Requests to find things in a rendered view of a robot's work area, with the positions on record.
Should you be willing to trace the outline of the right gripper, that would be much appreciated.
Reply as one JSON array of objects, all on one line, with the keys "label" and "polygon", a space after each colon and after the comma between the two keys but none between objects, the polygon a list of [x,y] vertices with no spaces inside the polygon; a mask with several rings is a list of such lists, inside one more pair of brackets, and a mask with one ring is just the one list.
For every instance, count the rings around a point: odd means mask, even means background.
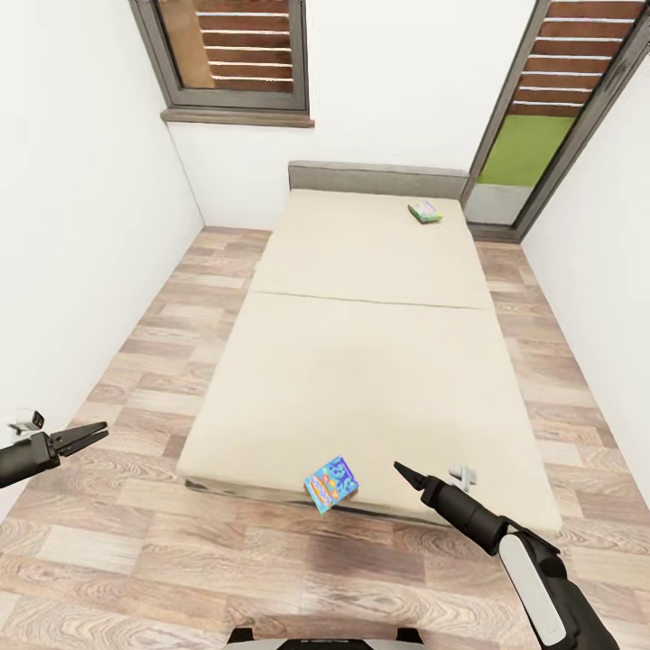
[{"label": "right gripper", "polygon": [[416,491],[423,490],[421,500],[425,505],[436,510],[446,521],[469,538],[469,520],[473,513],[481,507],[476,499],[438,477],[431,475],[425,477],[398,462],[394,463],[394,466]]}]

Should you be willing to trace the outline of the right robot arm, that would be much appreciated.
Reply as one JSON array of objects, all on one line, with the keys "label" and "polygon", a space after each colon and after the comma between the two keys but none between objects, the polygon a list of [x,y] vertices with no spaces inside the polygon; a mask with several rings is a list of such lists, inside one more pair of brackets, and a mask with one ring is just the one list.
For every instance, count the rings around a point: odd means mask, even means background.
[{"label": "right robot arm", "polygon": [[[450,478],[426,477],[401,463],[397,471],[421,500],[446,521],[475,541],[491,556],[500,556],[516,594],[524,605],[542,650],[619,650],[580,587],[567,580],[560,550],[505,515],[495,515],[469,496],[477,485],[477,472],[466,465],[450,464]],[[507,533],[508,526],[517,529]]]}]

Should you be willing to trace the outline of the board game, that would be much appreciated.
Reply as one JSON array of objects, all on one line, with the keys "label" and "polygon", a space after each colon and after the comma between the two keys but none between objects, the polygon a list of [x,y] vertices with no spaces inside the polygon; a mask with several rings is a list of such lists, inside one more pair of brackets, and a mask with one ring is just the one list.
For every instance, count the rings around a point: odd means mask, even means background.
[{"label": "board game", "polygon": [[429,204],[429,202],[414,202],[413,204],[408,204],[407,208],[419,220],[421,220],[421,222],[441,220],[443,216],[436,208]]},{"label": "board game", "polygon": [[321,514],[359,487],[341,455],[308,476],[304,483]]}]

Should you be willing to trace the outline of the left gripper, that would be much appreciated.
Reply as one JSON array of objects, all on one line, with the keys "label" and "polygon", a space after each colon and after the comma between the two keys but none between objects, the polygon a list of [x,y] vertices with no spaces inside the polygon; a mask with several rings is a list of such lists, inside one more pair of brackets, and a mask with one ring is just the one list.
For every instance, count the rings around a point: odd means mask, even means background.
[{"label": "left gripper", "polygon": [[51,434],[40,431],[30,440],[0,449],[0,488],[59,467],[60,456],[67,458],[103,439],[108,431],[94,432],[106,427],[103,421]]}]

